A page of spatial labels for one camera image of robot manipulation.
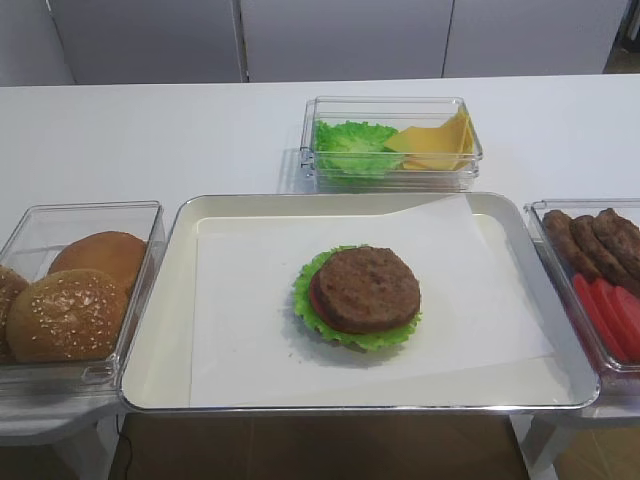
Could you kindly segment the sesame top bun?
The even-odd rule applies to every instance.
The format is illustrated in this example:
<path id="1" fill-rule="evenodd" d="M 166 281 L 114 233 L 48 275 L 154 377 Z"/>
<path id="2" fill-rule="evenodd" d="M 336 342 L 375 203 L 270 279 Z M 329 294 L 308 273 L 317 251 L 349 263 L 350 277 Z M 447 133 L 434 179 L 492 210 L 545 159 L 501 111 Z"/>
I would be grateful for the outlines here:
<path id="1" fill-rule="evenodd" d="M 116 346 L 127 307 L 125 290 L 104 272 L 56 272 L 14 300 L 6 340 L 22 363 L 103 360 Z"/>

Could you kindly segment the sesame bun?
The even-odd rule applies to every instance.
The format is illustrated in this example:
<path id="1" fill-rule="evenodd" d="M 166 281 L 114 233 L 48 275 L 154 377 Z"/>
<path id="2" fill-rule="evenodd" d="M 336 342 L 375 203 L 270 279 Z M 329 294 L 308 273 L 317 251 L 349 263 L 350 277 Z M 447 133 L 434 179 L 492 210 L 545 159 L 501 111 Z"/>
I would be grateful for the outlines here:
<path id="1" fill-rule="evenodd" d="M 104 272 L 56 272 L 14 300 L 6 340 L 22 363 L 103 360 L 116 346 L 127 307 L 125 290 Z"/>
<path id="2" fill-rule="evenodd" d="M 0 267 L 0 358 L 1 363 L 12 363 L 13 355 L 6 340 L 8 315 L 18 295 L 29 286 L 29 282 L 14 270 Z"/>

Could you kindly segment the clear bin lettuce and cheese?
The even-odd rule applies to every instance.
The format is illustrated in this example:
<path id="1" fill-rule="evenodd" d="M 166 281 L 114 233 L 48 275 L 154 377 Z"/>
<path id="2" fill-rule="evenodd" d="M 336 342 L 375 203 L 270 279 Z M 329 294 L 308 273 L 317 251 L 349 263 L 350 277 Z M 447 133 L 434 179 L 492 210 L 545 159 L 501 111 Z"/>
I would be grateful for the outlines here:
<path id="1" fill-rule="evenodd" d="M 409 171 L 402 168 L 384 176 L 328 175 L 316 169 L 314 157 L 314 124 L 331 125 L 346 121 L 368 122 L 391 126 L 398 133 L 409 127 L 437 128 L 459 110 L 471 120 L 473 154 L 468 164 L 455 171 Z M 306 104 L 299 149 L 300 166 L 313 180 L 318 193 L 363 193 L 383 191 L 467 191 L 479 175 L 483 149 L 466 103 L 458 97 L 316 97 Z"/>

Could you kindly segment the front yellow cheese slice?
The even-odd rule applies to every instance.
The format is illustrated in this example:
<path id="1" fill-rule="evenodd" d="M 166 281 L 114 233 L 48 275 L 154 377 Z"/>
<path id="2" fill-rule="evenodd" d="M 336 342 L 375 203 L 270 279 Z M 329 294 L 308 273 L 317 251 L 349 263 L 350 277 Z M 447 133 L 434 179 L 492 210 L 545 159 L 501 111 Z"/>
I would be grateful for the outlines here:
<path id="1" fill-rule="evenodd" d="M 384 147 L 404 155 L 404 170 L 455 171 L 468 164 L 473 138 L 469 127 L 409 127 L 390 137 Z"/>

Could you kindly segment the yellow cheese slice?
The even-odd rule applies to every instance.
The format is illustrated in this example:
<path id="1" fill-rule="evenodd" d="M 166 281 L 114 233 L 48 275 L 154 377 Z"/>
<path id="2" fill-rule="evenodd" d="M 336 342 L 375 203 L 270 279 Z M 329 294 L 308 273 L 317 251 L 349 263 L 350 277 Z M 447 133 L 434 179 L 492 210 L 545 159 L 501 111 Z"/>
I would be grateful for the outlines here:
<path id="1" fill-rule="evenodd" d="M 404 170 L 455 171 L 468 164 L 473 138 L 469 127 L 409 127 L 390 137 L 384 147 L 404 155 Z"/>
<path id="2" fill-rule="evenodd" d="M 459 110 L 444 124 L 436 128 L 439 149 L 447 153 L 470 154 L 473 151 L 471 127 L 469 115 Z"/>

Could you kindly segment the red tomato slice on stack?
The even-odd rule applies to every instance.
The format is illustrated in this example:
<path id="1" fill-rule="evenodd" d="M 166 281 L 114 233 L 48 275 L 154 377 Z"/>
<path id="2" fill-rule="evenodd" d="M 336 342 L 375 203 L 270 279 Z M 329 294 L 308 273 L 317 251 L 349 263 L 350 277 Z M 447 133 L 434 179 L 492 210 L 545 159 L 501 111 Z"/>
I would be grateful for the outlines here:
<path id="1" fill-rule="evenodd" d="M 309 299 L 314 311 L 326 325 L 339 332 L 351 332 L 348 326 L 339 318 L 334 309 L 329 305 L 326 295 L 322 293 L 318 274 L 314 274 L 312 276 Z"/>

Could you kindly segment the green lettuce pile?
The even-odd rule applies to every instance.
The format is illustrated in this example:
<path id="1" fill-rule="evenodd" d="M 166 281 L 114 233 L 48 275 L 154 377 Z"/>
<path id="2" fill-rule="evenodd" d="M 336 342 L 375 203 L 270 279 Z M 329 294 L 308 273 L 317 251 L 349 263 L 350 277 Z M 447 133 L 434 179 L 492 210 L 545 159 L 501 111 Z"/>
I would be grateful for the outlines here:
<path id="1" fill-rule="evenodd" d="M 402 155 L 385 146 L 398 130 L 380 124 L 346 121 L 314 124 L 314 157 L 317 170 L 328 175 L 377 178 L 397 169 Z"/>

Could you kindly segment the white metal tray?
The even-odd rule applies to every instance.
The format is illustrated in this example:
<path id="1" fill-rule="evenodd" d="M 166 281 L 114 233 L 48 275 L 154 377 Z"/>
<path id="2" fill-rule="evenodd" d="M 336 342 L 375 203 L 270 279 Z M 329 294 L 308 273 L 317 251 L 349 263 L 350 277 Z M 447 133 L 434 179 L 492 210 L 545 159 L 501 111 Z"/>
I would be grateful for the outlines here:
<path id="1" fill-rule="evenodd" d="M 134 407 L 151 411 L 209 410 L 213 412 L 316 412 L 316 411 L 382 411 L 391 410 L 540 410 L 575 409 L 592 403 L 598 396 L 600 381 L 571 326 L 561 300 L 550 282 L 529 236 L 522 216 L 508 199 L 486 193 L 437 194 L 342 194 L 353 195 L 425 195 L 428 197 L 462 195 L 471 211 L 493 220 L 506 238 L 521 281 L 530 294 L 541 317 L 541 330 L 552 346 L 551 370 L 557 377 L 561 399 L 557 403 L 538 406 L 194 406 L 190 402 L 192 352 L 194 342 L 194 301 L 198 225 L 214 212 L 212 200 L 217 197 L 246 198 L 248 195 L 201 196 L 186 202 L 179 210 L 163 262 L 146 310 L 140 320 L 128 364 L 122 377 L 122 392 Z"/>

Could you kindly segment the white parchment paper sheet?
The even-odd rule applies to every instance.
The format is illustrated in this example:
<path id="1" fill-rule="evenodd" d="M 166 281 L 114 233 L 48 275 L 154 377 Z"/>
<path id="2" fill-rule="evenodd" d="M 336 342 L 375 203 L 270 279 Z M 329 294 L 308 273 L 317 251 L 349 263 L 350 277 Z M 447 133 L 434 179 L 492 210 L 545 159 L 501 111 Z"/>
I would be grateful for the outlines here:
<path id="1" fill-rule="evenodd" d="M 194 406 L 538 406 L 560 401 L 552 346 L 500 227 L 466 197 L 217 197 L 198 225 Z M 422 319 L 364 353 L 296 315 L 293 284 L 337 246 L 387 247 Z"/>

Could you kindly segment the plain brown bun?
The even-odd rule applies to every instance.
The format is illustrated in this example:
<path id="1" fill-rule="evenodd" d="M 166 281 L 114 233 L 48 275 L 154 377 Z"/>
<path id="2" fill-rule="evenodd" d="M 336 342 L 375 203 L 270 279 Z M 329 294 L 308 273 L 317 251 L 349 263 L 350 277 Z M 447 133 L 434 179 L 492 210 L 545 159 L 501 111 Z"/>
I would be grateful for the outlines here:
<path id="1" fill-rule="evenodd" d="M 136 282 L 146 243 L 126 232 L 104 231 L 66 246 L 53 260 L 48 274 L 95 269 L 110 275 L 127 293 Z"/>

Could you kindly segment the left brown patty in bin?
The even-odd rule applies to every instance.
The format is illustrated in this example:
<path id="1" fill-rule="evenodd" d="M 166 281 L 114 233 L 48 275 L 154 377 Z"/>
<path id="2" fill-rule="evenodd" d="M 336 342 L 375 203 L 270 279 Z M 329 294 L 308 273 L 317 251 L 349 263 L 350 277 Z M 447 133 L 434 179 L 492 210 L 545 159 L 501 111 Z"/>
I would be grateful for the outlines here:
<path id="1" fill-rule="evenodd" d="M 575 273 L 593 282 L 602 274 L 574 240 L 570 230 L 571 221 L 572 219 L 566 213 L 554 209 L 544 214 L 542 223 L 558 255 Z"/>

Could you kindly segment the clear bin with buns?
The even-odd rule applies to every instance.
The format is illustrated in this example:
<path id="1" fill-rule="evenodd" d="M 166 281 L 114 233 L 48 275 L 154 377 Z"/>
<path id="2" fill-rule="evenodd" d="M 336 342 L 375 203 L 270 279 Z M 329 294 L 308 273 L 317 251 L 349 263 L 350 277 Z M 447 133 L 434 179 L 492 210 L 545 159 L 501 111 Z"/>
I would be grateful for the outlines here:
<path id="1" fill-rule="evenodd" d="M 114 350 L 93 361 L 22 363 L 13 356 L 12 363 L 1 363 L 2 395 L 85 393 L 116 383 L 161 265 L 166 245 L 161 205 L 147 201 L 31 207 L 2 248 L 1 266 L 30 285 L 49 275 L 53 260 L 66 246 L 104 231 L 126 232 L 146 243 Z"/>

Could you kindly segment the clear bin patties and tomatoes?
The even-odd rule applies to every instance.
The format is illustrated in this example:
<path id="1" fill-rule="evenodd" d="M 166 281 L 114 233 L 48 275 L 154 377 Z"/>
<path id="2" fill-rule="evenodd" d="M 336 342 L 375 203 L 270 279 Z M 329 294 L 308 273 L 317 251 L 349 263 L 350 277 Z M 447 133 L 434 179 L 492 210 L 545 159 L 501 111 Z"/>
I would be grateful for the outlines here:
<path id="1" fill-rule="evenodd" d="M 637 199 L 546 199 L 529 203 L 524 210 L 529 217 L 529 231 L 534 246 L 586 357 L 600 377 L 602 392 L 605 395 L 636 396 L 639 394 L 639 366 L 619 362 L 605 346 L 574 288 L 572 266 L 557 252 L 543 225 L 543 216 L 552 210 L 575 218 L 587 214 L 596 216 L 607 208 L 635 222 L 639 220 Z"/>

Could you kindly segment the left red tomato slice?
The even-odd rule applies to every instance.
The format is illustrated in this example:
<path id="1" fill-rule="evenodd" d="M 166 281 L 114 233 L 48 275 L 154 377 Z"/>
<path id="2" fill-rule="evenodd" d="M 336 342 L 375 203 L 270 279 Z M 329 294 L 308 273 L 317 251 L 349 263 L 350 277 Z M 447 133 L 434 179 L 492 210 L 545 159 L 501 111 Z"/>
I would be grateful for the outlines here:
<path id="1" fill-rule="evenodd" d="M 603 345 L 616 361 L 626 361 L 627 356 L 611 333 L 605 318 L 602 316 L 587 280 L 581 274 L 575 274 L 572 278 L 572 283 Z"/>

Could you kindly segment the right red tomato slice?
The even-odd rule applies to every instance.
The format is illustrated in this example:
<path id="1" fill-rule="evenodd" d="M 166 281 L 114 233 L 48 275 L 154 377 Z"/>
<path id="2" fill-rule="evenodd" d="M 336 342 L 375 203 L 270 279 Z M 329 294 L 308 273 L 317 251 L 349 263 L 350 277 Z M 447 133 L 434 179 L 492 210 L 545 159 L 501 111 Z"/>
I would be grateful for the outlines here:
<path id="1" fill-rule="evenodd" d="M 639 299 L 622 287 L 615 287 L 612 303 L 627 354 L 639 360 Z"/>

